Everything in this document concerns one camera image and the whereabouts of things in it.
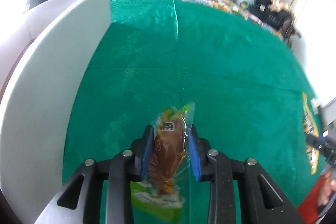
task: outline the plastic wrapper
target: plastic wrapper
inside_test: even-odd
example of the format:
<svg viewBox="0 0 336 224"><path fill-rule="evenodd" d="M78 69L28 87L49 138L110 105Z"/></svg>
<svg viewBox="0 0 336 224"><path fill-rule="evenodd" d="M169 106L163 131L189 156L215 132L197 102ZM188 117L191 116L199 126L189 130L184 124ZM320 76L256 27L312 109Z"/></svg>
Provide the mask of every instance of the plastic wrapper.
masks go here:
<svg viewBox="0 0 336 224"><path fill-rule="evenodd" d="M147 179L132 183L132 205L170 223L178 222L189 181L185 141L193 124L194 103L166 108L154 123L155 139Z"/></svg>
<svg viewBox="0 0 336 224"><path fill-rule="evenodd" d="M313 134L315 137L319 137L319 130L314 121L313 115L308 107L307 94L302 93L303 99L303 126L305 134ZM306 147L306 153L308 155L309 164L311 166L310 173L313 175L316 173L317 165L319 161L319 151L309 145Z"/></svg>

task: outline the human hand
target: human hand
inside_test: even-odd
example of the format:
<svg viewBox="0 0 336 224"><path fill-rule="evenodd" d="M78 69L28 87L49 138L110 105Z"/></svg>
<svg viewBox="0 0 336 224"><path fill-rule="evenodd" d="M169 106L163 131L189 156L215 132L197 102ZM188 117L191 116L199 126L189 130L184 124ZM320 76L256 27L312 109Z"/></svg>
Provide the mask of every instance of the human hand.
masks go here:
<svg viewBox="0 0 336 224"><path fill-rule="evenodd" d="M329 196L331 195L332 191L336 191L336 179L332 179L333 170L330 169L325 174L325 181L321 187L320 194L317 199L318 206L325 206L329 202Z"/></svg>

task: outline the green towel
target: green towel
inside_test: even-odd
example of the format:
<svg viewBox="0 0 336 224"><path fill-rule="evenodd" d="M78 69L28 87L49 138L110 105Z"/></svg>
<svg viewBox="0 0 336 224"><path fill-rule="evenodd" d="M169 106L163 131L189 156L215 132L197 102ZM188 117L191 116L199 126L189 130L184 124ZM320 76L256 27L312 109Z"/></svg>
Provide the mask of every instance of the green towel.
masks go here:
<svg viewBox="0 0 336 224"><path fill-rule="evenodd" d="M311 176L302 92L314 93L283 42L237 15L179 0L111 0L111 13L73 105L63 180L87 158L129 148L163 108L194 101L199 136L232 159L255 158L298 206L324 160ZM209 183L186 183L179 223L204 224ZM133 211L135 224L162 223Z"/></svg>

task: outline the black bag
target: black bag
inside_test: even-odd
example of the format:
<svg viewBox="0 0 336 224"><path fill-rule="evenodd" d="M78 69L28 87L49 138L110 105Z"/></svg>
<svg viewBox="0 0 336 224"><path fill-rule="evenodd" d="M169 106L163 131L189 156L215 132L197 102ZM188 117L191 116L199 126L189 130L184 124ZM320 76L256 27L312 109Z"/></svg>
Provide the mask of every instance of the black bag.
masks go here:
<svg viewBox="0 0 336 224"><path fill-rule="evenodd" d="M271 4L272 2L270 0L255 0L254 5L249 8L249 12L274 29L280 30L283 23L287 19L291 18L291 15L285 10L281 10L280 12L272 12L269 9Z"/></svg>

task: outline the white panel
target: white panel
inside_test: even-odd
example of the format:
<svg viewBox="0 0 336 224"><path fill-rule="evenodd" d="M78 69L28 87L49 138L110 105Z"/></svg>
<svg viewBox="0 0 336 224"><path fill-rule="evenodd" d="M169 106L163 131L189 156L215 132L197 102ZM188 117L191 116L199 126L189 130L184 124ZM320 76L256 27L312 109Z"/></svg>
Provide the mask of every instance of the white panel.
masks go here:
<svg viewBox="0 0 336 224"><path fill-rule="evenodd" d="M0 104L0 186L14 213L33 224L62 186L73 102L110 25L110 0L79 0L18 63Z"/></svg>
<svg viewBox="0 0 336 224"><path fill-rule="evenodd" d="M0 88L16 59L56 17L78 0L48 0L13 20L13 30L3 29L0 36Z"/></svg>

